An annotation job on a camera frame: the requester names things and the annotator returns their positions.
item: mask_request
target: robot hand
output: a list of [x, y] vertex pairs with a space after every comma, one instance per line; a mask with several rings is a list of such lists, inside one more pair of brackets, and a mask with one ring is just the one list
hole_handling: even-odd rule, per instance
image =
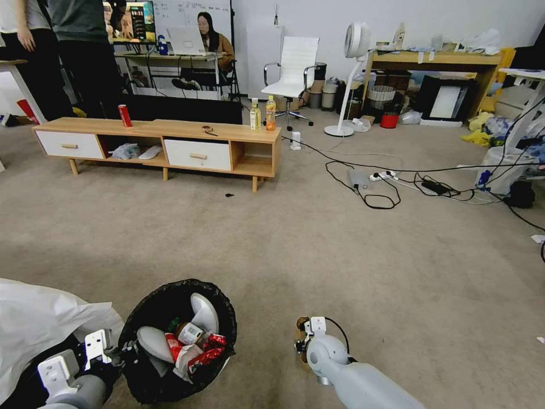
[[319, 383], [334, 386], [348, 409], [424, 409], [377, 368], [353, 359], [339, 339], [325, 333], [325, 321], [322, 316], [297, 320], [301, 335], [306, 336], [295, 341], [295, 349], [304, 354], [301, 360], [318, 376]]

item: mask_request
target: black trash bag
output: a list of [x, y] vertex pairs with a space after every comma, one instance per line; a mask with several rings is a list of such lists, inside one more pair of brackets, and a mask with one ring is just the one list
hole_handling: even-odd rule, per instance
[[119, 337], [119, 348], [126, 342], [135, 341], [136, 331], [140, 327], [150, 326], [166, 332], [169, 323], [176, 317], [182, 321], [191, 321], [194, 315], [191, 307], [193, 293], [206, 297], [216, 309], [220, 323], [219, 334], [227, 338], [225, 351], [220, 358], [195, 372], [193, 384], [184, 381], [171, 370], [164, 377], [159, 377], [142, 347], [138, 351], [132, 349], [127, 352], [123, 357], [123, 374], [131, 394], [140, 403], [175, 402], [202, 391], [218, 376], [226, 360], [234, 355], [237, 340], [234, 308], [217, 286], [198, 279], [165, 284], [144, 298], [127, 319]]

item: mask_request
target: power strip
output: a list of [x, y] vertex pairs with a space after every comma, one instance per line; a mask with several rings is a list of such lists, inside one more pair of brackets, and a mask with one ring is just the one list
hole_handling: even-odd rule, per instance
[[384, 179], [392, 179], [392, 178], [397, 179], [396, 173], [393, 170], [388, 170], [387, 172], [388, 173], [386, 172], [372, 173], [369, 175], [369, 180], [371, 182], [378, 182]]

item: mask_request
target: whiteboard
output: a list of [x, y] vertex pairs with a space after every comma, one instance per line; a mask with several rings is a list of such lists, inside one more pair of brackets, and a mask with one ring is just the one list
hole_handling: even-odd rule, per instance
[[163, 34], [168, 39], [167, 29], [170, 27], [197, 26], [197, 15], [201, 11], [210, 13], [214, 30], [231, 42], [230, 0], [153, 0], [156, 34]]

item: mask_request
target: black pants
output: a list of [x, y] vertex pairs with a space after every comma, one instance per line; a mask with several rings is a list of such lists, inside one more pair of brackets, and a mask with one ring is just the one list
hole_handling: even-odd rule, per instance
[[31, 32], [36, 44], [33, 52], [23, 48], [16, 33], [2, 34], [6, 46], [0, 47], [0, 60], [28, 61], [27, 64], [18, 64], [17, 69], [47, 120], [74, 116], [70, 99], [62, 88], [64, 80], [55, 35], [51, 30], [42, 28]]
[[72, 72], [90, 118], [119, 119], [121, 77], [114, 52], [107, 43], [59, 41], [62, 62]]

